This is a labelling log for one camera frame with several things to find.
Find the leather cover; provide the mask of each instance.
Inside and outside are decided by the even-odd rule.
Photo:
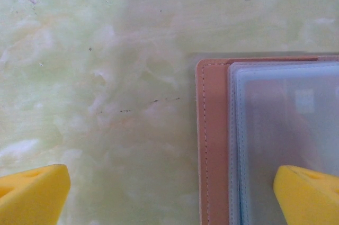
[[[203,59],[195,71],[198,120],[200,224],[229,224],[228,67],[245,61],[332,61],[338,56]]]

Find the green marble countertop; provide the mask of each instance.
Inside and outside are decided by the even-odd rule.
[[[0,175],[63,163],[59,225],[198,224],[194,52],[338,51],[339,0],[0,0]]]

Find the white stitching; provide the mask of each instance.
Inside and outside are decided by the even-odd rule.
[[[205,78],[204,78],[204,69],[205,66],[212,65],[226,65],[224,63],[214,63],[214,64],[206,64],[202,66],[202,97],[203,97],[203,119],[204,119],[204,134],[205,134],[205,164],[206,164],[206,196],[207,196],[207,224],[210,224],[210,216],[209,216],[209,195],[208,195],[208,159],[207,159],[207,133],[206,133],[206,96],[205,96]]]

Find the yellow object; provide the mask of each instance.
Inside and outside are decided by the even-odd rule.
[[[339,177],[281,166],[273,187],[288,225],[339,224]]]
[[[0,177],[0,224],[57,224],[69,189],[65,165]]]

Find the card holder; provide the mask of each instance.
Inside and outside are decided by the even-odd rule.
[[[247,68],[235,78],[242,224],[286,224],[272,187],[279,166],[339,175],[339,64]]]
[[[228,172],[228,195],[229,195],[229,224],[239,225],[240,222],[240,192],[239,192],[239,165],[238,165],[238,144],[237,144],[237,123],[236,123],[236,73],[242,69],[253,69],[256,67],[301,65],[310,64],[310,61],[300,62],[235,62],[228,68],[228,143],[229,143],[229,172]]]
[[[202,225],[229,224],[228,68],[235,62],[338,60],[298,57],[203,59],[195,71],[198,123],[199,204]]]

